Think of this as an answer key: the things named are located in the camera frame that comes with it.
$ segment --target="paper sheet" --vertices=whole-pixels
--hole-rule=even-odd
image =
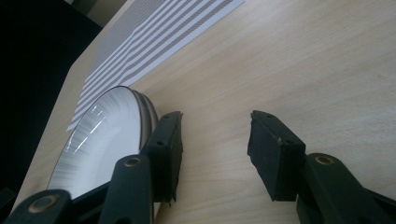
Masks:
[[[99,45],[67,131],[105,91],[130,86],[244,3],[244,0],[136,0]]]

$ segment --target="ceramic plate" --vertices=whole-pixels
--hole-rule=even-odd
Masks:
[[[48,189],[66,189],[75,199],[105,184],[119,159],[139,153],[157,121],[145,95],[127,87],[105,92],[72,132]]]

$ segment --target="dark floor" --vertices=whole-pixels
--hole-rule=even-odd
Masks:
[[[0,2],[0,222],[15,201],[1,191],[19,192],[70,66],[101,30],[62,0],[30,2]]]

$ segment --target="black metal bracket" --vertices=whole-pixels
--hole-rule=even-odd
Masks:
[[[365,189],[337,158],[312,153],[274,115],[253,111],[247,154],[273,201],[295,202],[301,223],[396,223],[396,202]]]
[[[121,158],[111,180],[74,200],[63,189],[48,189],[24,200],[10,223],[153,223],[153,203],[176,200],[182,159],[178,111],[161,117],[140,154]]]

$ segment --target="wooden table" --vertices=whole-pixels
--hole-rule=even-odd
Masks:
[[[95,50],[71,67],[16,204],[47,187]],[[131,86],[183,112],[177,202],[156,223],[299,223],[273,203],[247,155],[253,109],[396,199],[396,2],[252,1]]]

